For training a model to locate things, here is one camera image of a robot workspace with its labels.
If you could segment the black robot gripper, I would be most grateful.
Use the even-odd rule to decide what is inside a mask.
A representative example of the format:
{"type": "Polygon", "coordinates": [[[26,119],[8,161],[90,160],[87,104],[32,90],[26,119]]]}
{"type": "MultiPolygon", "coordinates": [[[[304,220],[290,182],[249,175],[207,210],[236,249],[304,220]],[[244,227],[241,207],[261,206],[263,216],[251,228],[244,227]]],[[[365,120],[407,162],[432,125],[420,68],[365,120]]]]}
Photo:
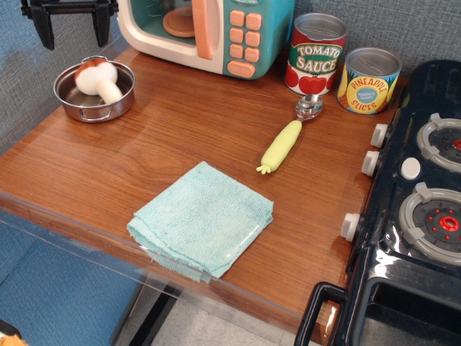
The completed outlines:
{"type": "Polygon", "coordinates": [[[51,14],[91,13],[99,47],[109,40],[110,17],[119,11],[117,1],[20,1],[23,15],[32,15],[35,29],[45,48],[53,50],[54,34],[51,14]]]}

